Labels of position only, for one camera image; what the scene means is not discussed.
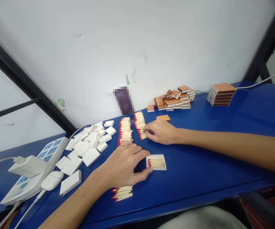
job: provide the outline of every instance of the open matchbox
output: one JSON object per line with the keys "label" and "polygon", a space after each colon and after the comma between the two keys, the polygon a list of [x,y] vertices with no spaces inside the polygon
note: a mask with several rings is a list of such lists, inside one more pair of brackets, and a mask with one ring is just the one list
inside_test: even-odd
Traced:
{"label": "open matchbox", "polygon": [[[165,168],[153,168],[149,166],[149,159],[162,159],[164,161],[165,164]],[[150,155],[146,157],[146,167],[147,168],[152,168],[153,170],[161,170],[161,171],[167,171],[167,166],[166,166],[166,162],[165,162],[165,158],[163,154],[155,154],[155,155]]]}

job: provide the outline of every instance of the electrical outlet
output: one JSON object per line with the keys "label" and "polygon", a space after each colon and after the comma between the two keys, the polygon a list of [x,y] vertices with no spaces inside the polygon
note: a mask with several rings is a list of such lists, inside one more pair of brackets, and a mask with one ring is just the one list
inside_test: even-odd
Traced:
{"label": "electrical outlet", "polygon": [[27,181],[27,180],[28,180],[28,177],[22,176],[21,179],[19,179],[17,184],[21,184],[21,183],[23,183],[24,181]]}
{"label": "electrical outlet", "polygon": [[47,153],[47,151],[43,152],[43,153],[40,153],[38,158],[43,158],[45,156],[45,154]]}
{"label": "electrical outlet", "polygon": [[53,143],[48,144],[43,150],[49,149],[52,145]]}
{"label": "electrical outlet", "polygon": [[49,156],[47,156],[47,157],[44,157],[43,158],[43,161],[46,161],[46,162],[48,162],[49,161],[49,159],[52,157],[52,154],[51,155],[49,155]]}
{"label": "electrical outlet", "polygon": [[57,146],[54,147],[54,148],[51,148],[51,149],[48,151],[47,155],[52,154],[53,152],[56,151],[56,149],[57,149]]}
{"label": "electrical outlet", "polygon": [[54,144],[53,146],[56,146],[56,145],[60,144],[60,142],[62,142],[62,139],[56,141],[55,144]]}

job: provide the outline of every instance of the blue table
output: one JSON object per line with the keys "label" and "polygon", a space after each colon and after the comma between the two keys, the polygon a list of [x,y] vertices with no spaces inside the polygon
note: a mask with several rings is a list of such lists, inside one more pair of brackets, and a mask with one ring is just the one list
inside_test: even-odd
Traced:
{"label": "blue table", "polygon": [[[251,84],[240,82],[234,86]],[[155,120],[156,116],[167,114],[171,124],[179,128],[275,136],[275,85],[262,84],[239,90],[229,107],[212,107],[206,97],[198,95],[191,109],[173,112],[156,109],[151,113],[143,110],[146,123]],[[116,130],[121,118],[113,119]],[[133,187],[133,197],[126,201],[115,203],[111,199],[112,193],[106,192],[91,208],[81,228],[104,228],[149,219],[275,185],[274,172],[193,146],[165,146],[149,139],[140,141],[134,125],[132,130],[134,143],[151,154],[164,154],[167,171],[154,171],[146,181]],[[117,140],[115,134],[107,149],[90,168],[85,165],[80,167],[83,180],[109,157],[117,147]],[[144,159],[136,171],[145,167]],[[28,228],[37,228],[75,190],[64,197],[59,196],[59,187],[46,193],[25,217],[20,228],[27,225]],[[15,227],[33,201],[34,198],[26,202],[11,228]]]}

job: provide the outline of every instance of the purple object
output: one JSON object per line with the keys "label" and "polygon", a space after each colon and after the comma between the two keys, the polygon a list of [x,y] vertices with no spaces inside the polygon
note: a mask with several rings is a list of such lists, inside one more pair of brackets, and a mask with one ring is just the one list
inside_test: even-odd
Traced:
{"label": "purple object", "polygon": [[132,115],[134,110],[128,87],[119,87],[113,90],[113,94],[116,97],[122,115]]}

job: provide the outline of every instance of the pile of white matchboxes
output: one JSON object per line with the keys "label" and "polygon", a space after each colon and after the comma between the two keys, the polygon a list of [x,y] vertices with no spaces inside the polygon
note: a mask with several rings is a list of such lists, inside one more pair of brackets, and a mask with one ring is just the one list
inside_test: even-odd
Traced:
{"label": "pile of white matchboxes", "polygon": [[82,132],[70,139],[65,149],[72,152],[67,157],[62,157],[56,164],[62,173],[69,175],[61,182],[61,196],[81,183],[81,171],[78,168],[82,162],[89,167],[108,147],[106,142],[111,140],[112,135],[116,133],[113,125],[114,121],[106,121],[104,125],[103,122],[99,122],[84,128]]}

